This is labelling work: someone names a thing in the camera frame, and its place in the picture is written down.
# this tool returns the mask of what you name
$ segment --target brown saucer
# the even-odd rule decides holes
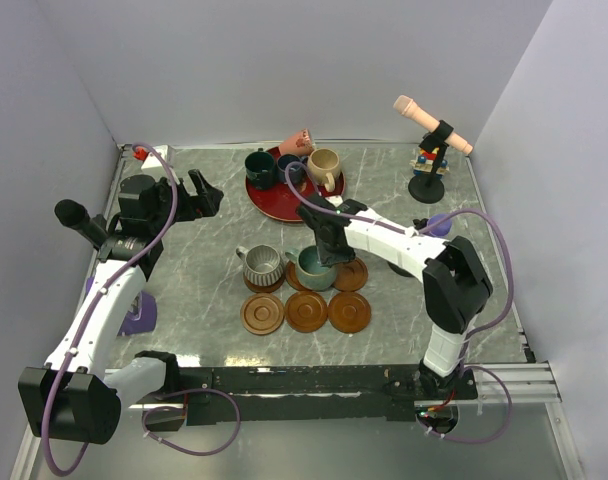
[[[255,335],[268,335],[280,328],[284,321],[284,305],[270,293],[256,293],[248,297],[240,310],[242,325]]]
[[[286,321],[301,333],[314,332],[326,323],[328,309],[321,295],[296,292],[286,302]]]
[[[275,282],[273,285],[269,285],[268,287],[260,287],[259,285],[255,285],[255,284],[249,282],[248,278],[246,278],[246,276],[244,274],[242,274],[242,276],[244,277],[244,283],[246,284],[248,289],[251,292],[255,292],[255,293],[274,292],[275,290],[277,290],[278,288],[280,288],[282,286],[282,284],[284,283],[284,278],[286,278],[286,275],[282,275],[280,277],[280,279],[277,282]]]
[[[366,285],[368,269],[366,264],[356,258],[352,262],[337,266],[337,279],[333,286],[342,292],[355,292]]]
[[[295,273],[295,264],[293,262],[288,262],[288,265],[286,265],[286,281],[295,290],[300,292],[309,291],[308,288],[302,285],[297,279],[297,274]]]
[[[328,317],[340,332],[357,333],[371,321],[371,306],[359,293],[341,292],[329,302]]]

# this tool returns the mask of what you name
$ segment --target round red tray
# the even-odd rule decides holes
[[[267,151],[272,154],[273,157],[279,156],[279,151],[277,148],[272,148]],[[295,213],[295,209],[300,204],[300,201],[295,195],[293,195],[293,192],[290,191],[288,185],[277,183],[269,190],[258,190],[249,183],[248,178],[246,177],[245,182],[248,198],[251,199],[253,205],[255,205],[264,215],[282,222],[302,222],[302,219],[297,215],[297,213]],[[297,188],[304,197],[309,196],[315,191],[313,184],[306,176],[304,177],[304,181],[299,184]],[[332,192],[328,192],[321,185],[319,186],[320,193],[324,197],[342,195],[344,193],[344,188],[345,183],[343,173],[341,173],[337,179],[337,185],[335,185],[335,190]]]

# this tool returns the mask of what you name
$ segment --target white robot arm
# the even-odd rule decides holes
[[[421,235],[415,228],[397,225],[354,200],[324,199],[318,194],[308,200],[330,211],[372,220],[350,220],[300,205],[297,212],[315,232],[322,264],[352,260],[354,249],[360,249],[400,267],[424,284],[426,310],[433,327],[420,365],[421,380],[428,391],[448,384],[460,363],[466,333],[493,292],[471,243],[463,237],[448,241]],[[377,221],[404,234],[392,232]]]
[[[190,196],[183,182],[173,175],[177,204],[172,222],[212,217],[219,210],[223,193],[209,185],[198,170],[189,171],[189,177],[197,195]],[[118,195],[120,212],[108,227],[105,219],[89,218],[86,209],[72,200],[62,200],[55,207],[62,225],[92,243],[99,263],[88,295],[64,339],[42,368],[27,367],[20,376],[18,388],[35,436],[41,436],[47,397],[54,386],[57,393],[49,417],[50,438],[97,444],[111,438],[121,410],[150,392],[179,389],[179,367],[175,355],[169,353],[140,352],[129,365],[106,375],[111,346],[124,317],[162,254],[162,243],[153,240],[171,215],[170,190],[166,178],[156,181],[149,175],[134,175],[125,179]],[[107,280],[124,268],[105,289]],[[87,314],[90,318],[86,328],[80,329]],[[73,342],[78,332],[81,338]]]

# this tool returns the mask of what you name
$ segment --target coffee mug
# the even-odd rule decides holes
[[[337,278],[337,267],[322,265],[315,245],[306,247],[302,251],[292,248],[285,254],[295,264],[297,280],[309,290],[326,290]]]
[[[244,263],[244,276],[253,285],[269,287],[284,273],[280,252],[268,245],[257,245],[250,250],[237,247],[235,253]]]
[[[293,155],[309,155],[315,150],[311,133],[305,128],[291,135],[277,147],[280,155],[292,153]]]
[[[289,163],[297,164],[292,166],[289,171],[291,182],[293,182],[293,185],[297,185],[302,181],[302,177],[304,176],[304,169],[302,168],[302,162],[300,161],[300,157],[296,155],[291,155],[290,153],[282,155],[277,160],[277,179],[282,183],[286,183],[286,166]]]
[[[246,157],[244,166],[246,167],[246,177],[258,190],[268,190],[275,185],[275,160],[270,153],[260,148]]]
[[[318,148],[309,155],[307,166],[318,184],[324,185],[329,192],[335,190],[335,180],[342,173],[337,153],[328,148]]]

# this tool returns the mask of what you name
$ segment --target white wall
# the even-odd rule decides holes
[[[517,302],[591,479],[608,479],[608,0],[554,0],[476,145]]]
[[[474,141],[550,0],[38,0],[118,142]]]
[[[26,426],[17,392],[75,311],[90,248],[64,230],[55,203],[93,212],[117,151],[33,0],[0,0],[0,479]]]

